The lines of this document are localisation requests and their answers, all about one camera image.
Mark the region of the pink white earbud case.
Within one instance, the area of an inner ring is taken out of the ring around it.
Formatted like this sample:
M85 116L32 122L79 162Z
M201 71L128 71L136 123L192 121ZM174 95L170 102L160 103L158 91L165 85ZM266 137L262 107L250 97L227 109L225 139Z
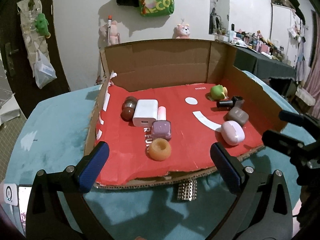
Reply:
M221 135L228 145L236 146L244 141L245 133L236 121L226 121L221 125Z

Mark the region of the brown eyeshadow case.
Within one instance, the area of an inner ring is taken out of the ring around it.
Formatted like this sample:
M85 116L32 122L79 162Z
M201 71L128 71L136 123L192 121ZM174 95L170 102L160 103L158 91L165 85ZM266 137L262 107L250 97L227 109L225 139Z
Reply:
M226 115L228 121L235 121L243 127L249 120L249 115L239 107L233 107Z

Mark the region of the black nail polish bottle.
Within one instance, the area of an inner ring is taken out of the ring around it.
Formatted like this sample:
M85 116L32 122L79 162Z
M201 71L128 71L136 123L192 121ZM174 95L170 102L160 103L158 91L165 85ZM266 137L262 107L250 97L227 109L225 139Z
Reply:
M234 108L238 107L242 109L245 100L241 96L233 96L230 100L220 100L217 102L216 106L218 108Z

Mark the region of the orange ring-shaped object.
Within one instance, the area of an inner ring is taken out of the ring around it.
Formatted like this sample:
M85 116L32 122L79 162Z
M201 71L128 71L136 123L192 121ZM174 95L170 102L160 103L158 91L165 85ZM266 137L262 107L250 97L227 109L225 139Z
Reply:
M149 146L149 156L155 161L164 161L171 156L171 146L163 138L157 138Z

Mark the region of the glass bottle brown round cap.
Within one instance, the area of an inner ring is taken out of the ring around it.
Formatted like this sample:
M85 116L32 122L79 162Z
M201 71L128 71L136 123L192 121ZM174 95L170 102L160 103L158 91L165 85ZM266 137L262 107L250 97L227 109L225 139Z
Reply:
M121 118L130 121L135 113L138 100L134 96L128 96L121 107Z

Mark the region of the purple square bottle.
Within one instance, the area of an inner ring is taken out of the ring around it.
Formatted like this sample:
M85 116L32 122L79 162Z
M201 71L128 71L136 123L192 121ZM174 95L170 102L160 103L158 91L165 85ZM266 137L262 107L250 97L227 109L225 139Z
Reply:
M171 122L168 120L157 120L152 123L151 136L153 139L171 139Z

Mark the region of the white charger cube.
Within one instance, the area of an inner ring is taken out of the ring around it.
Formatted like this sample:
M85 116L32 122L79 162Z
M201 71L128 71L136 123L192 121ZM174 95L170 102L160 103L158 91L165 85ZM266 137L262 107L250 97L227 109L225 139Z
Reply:
M136 127L151 127L157 120L158 101L156 99L139 99L132 118Z

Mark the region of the pink cylinder tube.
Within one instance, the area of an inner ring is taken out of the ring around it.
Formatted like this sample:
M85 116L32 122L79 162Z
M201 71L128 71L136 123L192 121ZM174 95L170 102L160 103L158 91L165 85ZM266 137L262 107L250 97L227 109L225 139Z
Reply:
M167 119L167 110L164 106L159 106L157 113L157 121L165 121Z

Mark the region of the teal blanket table cover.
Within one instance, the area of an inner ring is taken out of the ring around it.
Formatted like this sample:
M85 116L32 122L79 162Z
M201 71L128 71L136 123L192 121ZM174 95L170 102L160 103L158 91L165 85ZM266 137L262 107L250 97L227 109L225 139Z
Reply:
M36 174L45 176L76 165L84 155L91 114L100 87L62 94L40 102L29 116L13 149L7 183L34 185ZM51 181L40 187L57 197L59 217L45 216L46 206L28 213L35 232L27 239L205 239L235 200L215 172L199 180L197 200L178 202L170 186L144 190L91 190L84 194L102 229L80 229L61 190Z

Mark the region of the smartphone with white case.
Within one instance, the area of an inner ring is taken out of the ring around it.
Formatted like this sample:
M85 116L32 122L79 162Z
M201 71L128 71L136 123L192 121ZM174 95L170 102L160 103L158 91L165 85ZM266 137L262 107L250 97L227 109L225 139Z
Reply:
M3 199L10 210L14 226L25 236L31 185L3 184Z

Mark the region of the red Miniso paper sheet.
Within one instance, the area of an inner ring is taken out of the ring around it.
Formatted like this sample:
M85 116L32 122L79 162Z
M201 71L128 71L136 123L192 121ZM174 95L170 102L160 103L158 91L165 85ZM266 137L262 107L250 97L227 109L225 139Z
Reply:
M250 122L244 126L244 141L230 146L219 132L197 120L193 113L200 111L211 122L224 123L227 112L217 110L216 102L206 97L211 88L211 84L198 83L128 92L116 85L110 86L107 109L101 110L96 125L99 140L108 143L110 153L97 183L120 186L133 179L210 168L214 164L209 150L217 141L236 157L260 147L263 144L261 135ZM167 120L171 123L171 155L168 159L152 160L147 152L147 147L152 142L150 129L136 127L121 118L121 106L128 96L155 99L167 109Z

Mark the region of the brown cardboard box tray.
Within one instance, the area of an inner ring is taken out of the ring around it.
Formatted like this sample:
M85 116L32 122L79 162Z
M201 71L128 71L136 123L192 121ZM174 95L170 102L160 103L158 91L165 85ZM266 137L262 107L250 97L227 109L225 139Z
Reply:
M223 85L227 88L228 96L244 98L243 109L249 115L248 122L261 136L268 129L279 132L286 126L286 122L278 117L281 106L271 97L271 89L255 76L234 66L234 46L208 40L150 40L106 47L100 55L107 77L91 114L85 154L89 154L100 142L96 125L101 110L107 109L110 98L108 88L112 85L128 92L198 83ZM197 120L217 132L215 125L219 124L206 119L200 111L193 114ZM262 148L263 144L237 158L247 158ZM95 185L101 189L151 187L203 177L215 171L213 165L198 171L170 172L162 177L133 179L120 186L105 186L97 183L97 180Z

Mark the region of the white plastic bag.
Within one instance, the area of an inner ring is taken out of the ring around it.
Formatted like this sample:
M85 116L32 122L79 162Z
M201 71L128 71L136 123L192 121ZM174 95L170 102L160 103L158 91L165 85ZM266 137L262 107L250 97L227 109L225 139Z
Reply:
M45 85L57 78L55 69L53 68L47 57L40 50L36 52L34 77L39 89L42 89Z

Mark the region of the pink plush left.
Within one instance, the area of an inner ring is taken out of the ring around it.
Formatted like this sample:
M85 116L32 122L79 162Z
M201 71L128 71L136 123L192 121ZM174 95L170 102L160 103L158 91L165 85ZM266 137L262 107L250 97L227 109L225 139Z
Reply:
M120 44L120 33L117 28L117 21L112 20L112 16L109 15L107 23L99 28L100 35L104 38L107 46Z

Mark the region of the green frog plush hanging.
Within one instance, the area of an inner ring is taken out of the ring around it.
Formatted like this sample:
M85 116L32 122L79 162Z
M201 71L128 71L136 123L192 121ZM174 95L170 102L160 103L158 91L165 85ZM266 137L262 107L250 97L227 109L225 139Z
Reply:
M50 38L51 34L48 30L48 21L45 17L45 14L44 13L40 13L38 14L36 20L35 20L35 28L36 28L36 31L44 36L45 38Z

